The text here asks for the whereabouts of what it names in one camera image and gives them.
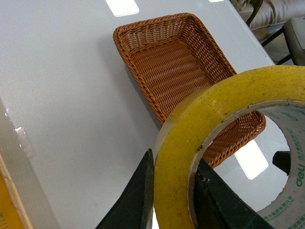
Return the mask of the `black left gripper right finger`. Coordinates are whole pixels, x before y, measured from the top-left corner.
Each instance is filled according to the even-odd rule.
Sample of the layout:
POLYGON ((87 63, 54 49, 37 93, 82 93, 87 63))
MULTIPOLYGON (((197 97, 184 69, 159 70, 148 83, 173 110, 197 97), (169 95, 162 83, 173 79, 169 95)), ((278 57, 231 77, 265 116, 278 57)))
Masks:
POLYGON ((194 186, 194 211, 200 229, 276 229, 261 211, 273 203, 284 189, 287 176, 273 165, 254 168, 261 172, 246 177, 234 157, 213 169, 203 154, 194 186))

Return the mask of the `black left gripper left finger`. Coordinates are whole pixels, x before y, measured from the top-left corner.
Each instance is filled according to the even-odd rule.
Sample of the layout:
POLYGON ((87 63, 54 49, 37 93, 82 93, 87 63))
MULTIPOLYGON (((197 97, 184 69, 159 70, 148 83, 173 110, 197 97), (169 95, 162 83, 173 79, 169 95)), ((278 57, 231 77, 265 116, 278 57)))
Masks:
POLYGON ((153 152, 148 149, 121 196, 98 229, 151 229, 153 226, 153 152))

